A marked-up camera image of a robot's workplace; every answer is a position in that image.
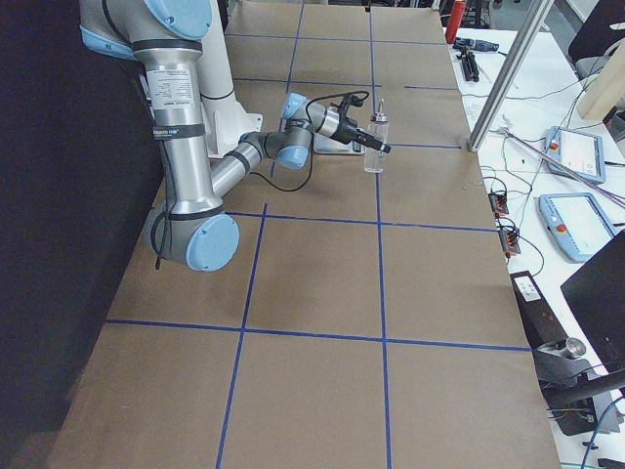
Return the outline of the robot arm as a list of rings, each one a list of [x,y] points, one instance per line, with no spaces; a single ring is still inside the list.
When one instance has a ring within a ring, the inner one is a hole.
[[[88,49],[144,67],[166,185],[165,200],[148,215],[146,237],[161,259],[200,272],[225,266],[239,229],[223,198],[266,158],[301,169],[315,135],[390,151],[348,117],[359,104],[355,94],[336,107],[291,94],[283,130],[264,132],[261,116],[236,98],[214,1],[84,1],[80,29]]]

